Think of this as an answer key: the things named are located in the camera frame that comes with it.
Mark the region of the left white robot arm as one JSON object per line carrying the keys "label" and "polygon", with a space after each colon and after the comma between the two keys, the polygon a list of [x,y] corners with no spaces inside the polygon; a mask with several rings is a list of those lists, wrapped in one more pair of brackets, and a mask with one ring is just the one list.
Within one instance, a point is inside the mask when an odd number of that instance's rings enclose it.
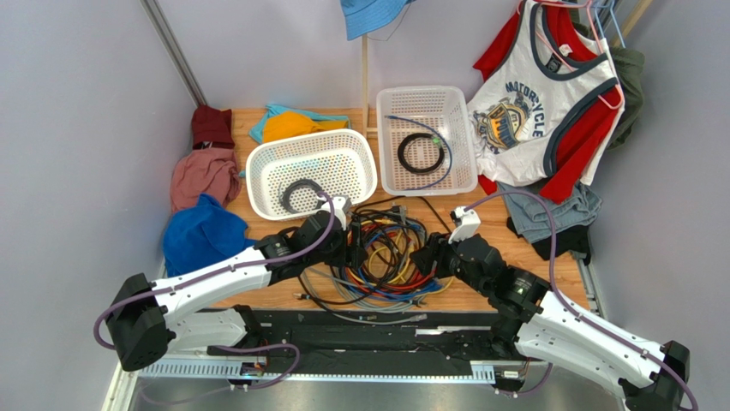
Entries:
{"label": "left white robot arm", "polygon": [[358,269],[366,259],[359,235],[339,217],[318,211],[298,228],[267,235],[239,254],[178,277],[151,282],[143,273],[128,277],[101,317],[122,369],[138,371],[175,348],[232,347],[248,329],[245,321],[223,321],[214,331],[193,331],[214,303],[296,278],[318,264]]}

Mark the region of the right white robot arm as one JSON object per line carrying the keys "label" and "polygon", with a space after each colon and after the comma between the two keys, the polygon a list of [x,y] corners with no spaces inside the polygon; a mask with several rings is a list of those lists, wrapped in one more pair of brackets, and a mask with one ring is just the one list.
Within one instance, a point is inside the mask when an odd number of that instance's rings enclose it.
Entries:
{"label": "right white robot arm", "polygon": [[439,233],[413,252],[422,274],[455,277],[498,312],[490,348],[502,357],[544,360],[586,378],[627,410],[679,410],[690,353],[684,345],[643,339],[559,296],[545,279],[508,265],[479,235],[451,241]]}

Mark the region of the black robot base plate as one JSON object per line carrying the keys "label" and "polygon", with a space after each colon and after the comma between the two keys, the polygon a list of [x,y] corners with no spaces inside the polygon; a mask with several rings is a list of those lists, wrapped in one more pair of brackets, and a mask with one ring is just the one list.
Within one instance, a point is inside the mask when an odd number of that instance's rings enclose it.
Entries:
{"label": "black robot base plate", "polygon": [[494,367],[497,381],[524,381],[537,360],[501,348],[492,312],[417,312],[392,319],[352,320],[317,310],[254,310],[237,305],[223,315],[242,318],[248,329],[237,348],[273,345],[262,369],[282,372],[435,372],[453,375],[472,362]]}

